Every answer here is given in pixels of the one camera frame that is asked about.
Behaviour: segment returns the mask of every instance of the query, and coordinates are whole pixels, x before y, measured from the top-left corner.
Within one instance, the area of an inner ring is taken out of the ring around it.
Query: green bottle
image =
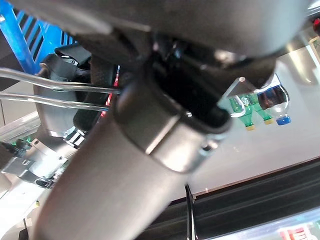
[[[274,122],[272,116],[267,114],[260,106],[258,96],[255,93],[250,93],[249,95],[249,102],[252,105],[253,109],[263,118],[264,124],[272,124]]]
[[[243,102],[244,108],[245,108],[245,114],[241,117],[238,117],[238,118],[240,119],[241,122],[244,123],[245,129],[247,131],[252,131],[255,129],[255,125],[252,122],[253,108],[249,102],[249,96],[246,94],[243,94],[243,95],[239,95],[238,97]],[[231,104],[233,111],[235,113],[240,113],[241,112],[241,105],[233,97],[229,98],[229,101],[230,101],[230,104]]]

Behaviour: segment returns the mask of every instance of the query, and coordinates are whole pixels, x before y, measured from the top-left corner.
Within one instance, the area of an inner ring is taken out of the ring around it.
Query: yellow bottle cap
[[[252,131],[252,130],[255,130],[256,127],[255,127],[255,125],[251,125],[251,126],[246,126],[245,129],[246,129],[247,131]]]
[[[275,122],[274,119],[271,118],[271,119],[265,120],[264,124],[268,125],[268,124],[273,124],[274,122]]]

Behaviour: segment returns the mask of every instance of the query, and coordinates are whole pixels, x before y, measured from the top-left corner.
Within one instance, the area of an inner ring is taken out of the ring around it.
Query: plastic bottle
[[[257,94],[250,93],[248,96],[249,96],[249,102],[252,105],[253,110],[255,110],[260,115],[260,117],[263,118],[264,124],[266,125],[273,124],[274,120],[272,116],[270,116],[261,108]]]
[[[290,98],[286,89],[281,85],[278,76],[273,76],[269,86],[256,90],[259,104],[263,110],[275,118],[278,125],[291,123],[288,115]]]
[[[245,114],[241,117],[238,117],[238,118],[240,119],[241,122],[244,123],[245,129],[247,131],[252,131],[255,129],[255,125],[252,122],[253,107],[251,106],[251,104],[249,102],[249,96],[244,94],[244,95],[239,95],[239,98],[244,104]],[[229,98],[229,101],[230,101],[230,104],[231,104],[233,111],[235,113],[240,113],[241,112],[241,105],[233,97]]]

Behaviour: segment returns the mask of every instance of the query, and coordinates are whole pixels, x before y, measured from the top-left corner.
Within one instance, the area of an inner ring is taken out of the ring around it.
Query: black panel
[[[218,237],[320,206],[320,157],[197,196],[199,239]],[[169,206],[137,239],[186,239],[187,203]]]

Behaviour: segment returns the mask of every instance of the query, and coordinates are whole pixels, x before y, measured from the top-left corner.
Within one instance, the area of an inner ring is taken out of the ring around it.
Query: blue bottle cap
[[[280,117],[280,118],[278,118],[277,120],[276,120],[276,123],[278,124],[278,125],[286,125],[286,124],[289,124],[289,123],[291,123],[291,119],[290,119],[290,117],[289,116],[283,116],[283,117]]]

